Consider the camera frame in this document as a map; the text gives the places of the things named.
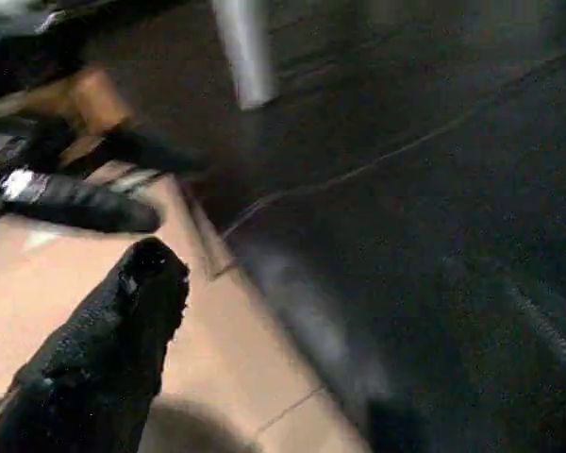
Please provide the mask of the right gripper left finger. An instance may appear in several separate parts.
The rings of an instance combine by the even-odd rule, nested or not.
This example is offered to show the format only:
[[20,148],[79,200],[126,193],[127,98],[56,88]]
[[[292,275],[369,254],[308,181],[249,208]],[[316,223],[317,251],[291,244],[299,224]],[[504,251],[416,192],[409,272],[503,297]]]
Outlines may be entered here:
[[14,374],[0,452],[135,452],[183,319],[189,269],[162,240],[130,245]]

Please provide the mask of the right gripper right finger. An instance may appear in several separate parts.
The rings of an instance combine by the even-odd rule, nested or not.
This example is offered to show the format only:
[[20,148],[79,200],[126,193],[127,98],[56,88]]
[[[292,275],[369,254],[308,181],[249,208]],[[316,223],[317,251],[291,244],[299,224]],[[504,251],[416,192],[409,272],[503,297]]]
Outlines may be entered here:
[[566,452],[566,298],[492,257],[450,256],[441,296],[508,452]]

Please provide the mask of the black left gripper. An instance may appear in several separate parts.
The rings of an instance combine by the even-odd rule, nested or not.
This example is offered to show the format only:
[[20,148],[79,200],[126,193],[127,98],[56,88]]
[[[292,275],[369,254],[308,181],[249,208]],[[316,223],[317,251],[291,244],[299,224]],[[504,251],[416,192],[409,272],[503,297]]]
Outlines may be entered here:
[[[18,102],[0,105],[0,215],[102,233],[153,233],[162,224],[159,210],[143,200],[56,172],[59,155],[75,141],[62,117],[25,109]],[[200,173],[208,155],[171,143],[140,126],[115,126],[95,151],[143,169],[164,173]]]

